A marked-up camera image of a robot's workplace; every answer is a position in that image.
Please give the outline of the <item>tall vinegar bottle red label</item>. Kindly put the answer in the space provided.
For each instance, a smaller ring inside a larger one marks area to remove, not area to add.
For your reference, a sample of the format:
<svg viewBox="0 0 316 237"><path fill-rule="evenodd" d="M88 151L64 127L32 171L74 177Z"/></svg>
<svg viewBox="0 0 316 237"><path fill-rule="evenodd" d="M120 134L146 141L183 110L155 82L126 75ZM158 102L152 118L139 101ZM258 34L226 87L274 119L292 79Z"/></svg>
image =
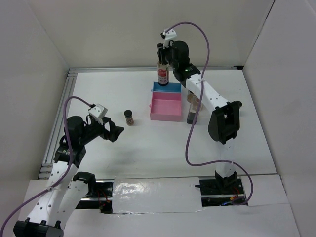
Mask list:
<svg viewBox="0 0 316 237"><path fill-rule="evenodd" d="M157 77L158 77L158 84L161 86L167 86L169 83L169 70L168 65L164 65L157 62Z"/></svg>

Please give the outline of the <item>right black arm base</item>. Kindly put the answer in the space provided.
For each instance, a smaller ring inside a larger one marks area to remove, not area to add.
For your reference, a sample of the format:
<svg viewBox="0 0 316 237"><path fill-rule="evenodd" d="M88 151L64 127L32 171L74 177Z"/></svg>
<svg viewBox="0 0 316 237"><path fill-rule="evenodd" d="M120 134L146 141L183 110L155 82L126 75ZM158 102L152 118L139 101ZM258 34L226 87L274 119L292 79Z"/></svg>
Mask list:
<svg viewBox="0 0 316 237"><path fill-rule="evenodd" d="M244 203L246 196L241 179L226 188L220 188L215 178L200 179L195 184L201 195L202 207L231 206Z"/></svg>

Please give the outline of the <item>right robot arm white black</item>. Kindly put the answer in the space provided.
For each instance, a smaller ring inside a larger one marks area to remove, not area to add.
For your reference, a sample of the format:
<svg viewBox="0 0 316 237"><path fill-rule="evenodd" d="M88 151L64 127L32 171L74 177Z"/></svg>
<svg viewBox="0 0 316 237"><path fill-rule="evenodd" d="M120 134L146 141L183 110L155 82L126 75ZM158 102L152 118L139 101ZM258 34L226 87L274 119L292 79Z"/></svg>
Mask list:
<svg viewBox="0 0 316 237"><path fill-rule="evenodd" d="M232 189L237 172L227 155L240 129L240 101L228 101L202 77L200 70L189 59L188 45L183 41L157 44L158 61L170 66L175 79L195 95L210 112L207 131L213 141L220 143L220 161L215 170L215 187L222 194Z"/></svg>

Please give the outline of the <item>round black cap spice jar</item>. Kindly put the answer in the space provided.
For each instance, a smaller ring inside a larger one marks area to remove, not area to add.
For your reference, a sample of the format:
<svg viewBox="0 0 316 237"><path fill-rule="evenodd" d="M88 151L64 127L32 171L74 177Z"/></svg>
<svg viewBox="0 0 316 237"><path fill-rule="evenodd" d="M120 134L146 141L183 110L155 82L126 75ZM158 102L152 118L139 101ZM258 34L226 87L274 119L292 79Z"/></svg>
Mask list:
<svg viewBox="0 0 316 237"><path fill-rule="evenodd" d="M189 103L198 103L199 99L189 90L187 93L187 101Z"/></svg>

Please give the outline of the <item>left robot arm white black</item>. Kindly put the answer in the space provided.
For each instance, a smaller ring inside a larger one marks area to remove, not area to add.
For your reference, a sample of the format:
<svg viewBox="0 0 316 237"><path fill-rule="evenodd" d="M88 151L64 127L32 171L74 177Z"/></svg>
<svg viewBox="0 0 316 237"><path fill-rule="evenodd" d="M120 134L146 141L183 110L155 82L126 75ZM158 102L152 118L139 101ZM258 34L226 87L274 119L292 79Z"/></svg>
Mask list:
<svg viewBox="0 0 316 237"><path fill-rule="evenodd" d="M97 137L115 142L124 127L116 126L108 117L90 123L82 117L67 119L65 136L56 150L53 168L44 194L24 221L17 221L13 232L17 237L62 237L66 223L80 200L97 193L95 175L79 172L86 154L85 146Z"/></svg>

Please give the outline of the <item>pink cap seasoning jar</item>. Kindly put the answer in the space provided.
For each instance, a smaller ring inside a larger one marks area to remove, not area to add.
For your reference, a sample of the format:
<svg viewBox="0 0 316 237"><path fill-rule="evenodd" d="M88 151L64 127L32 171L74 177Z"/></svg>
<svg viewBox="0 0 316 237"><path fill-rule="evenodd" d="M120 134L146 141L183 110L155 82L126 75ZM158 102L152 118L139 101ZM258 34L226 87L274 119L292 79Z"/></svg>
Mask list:
<svg viewBox="0 0 316 237"><path fill-rule="evenodd" d="M197 110L199 111L203 110L203 103L200 103L200 102L197 103Z"/></svg>

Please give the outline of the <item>gold spout oil bottle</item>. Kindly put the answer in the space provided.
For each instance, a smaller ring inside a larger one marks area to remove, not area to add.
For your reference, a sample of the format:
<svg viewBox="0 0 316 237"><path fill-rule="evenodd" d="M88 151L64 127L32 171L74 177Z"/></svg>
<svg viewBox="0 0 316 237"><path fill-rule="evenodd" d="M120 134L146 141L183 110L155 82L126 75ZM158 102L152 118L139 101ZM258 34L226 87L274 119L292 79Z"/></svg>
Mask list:
<svg viewBox="0 0 316 237"><path fill-rule="evenodd" d="M192 124L195 118L195 115L198 110L199 99L194 99L191 101L188 116L187 116L187 124Z"/></svg>

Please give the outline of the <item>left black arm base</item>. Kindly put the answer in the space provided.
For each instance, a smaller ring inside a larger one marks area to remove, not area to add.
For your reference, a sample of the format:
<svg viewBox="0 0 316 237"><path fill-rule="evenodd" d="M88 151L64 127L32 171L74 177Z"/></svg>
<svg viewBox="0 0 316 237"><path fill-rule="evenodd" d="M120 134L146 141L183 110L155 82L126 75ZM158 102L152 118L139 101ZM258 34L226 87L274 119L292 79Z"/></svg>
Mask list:
<svg viewBox="0 0 316 237"><path fill-rule="evenodd" d="M84 196L77 210L97 210L102 214L112 214L114 180L96 180L92 194Z"/></svg>

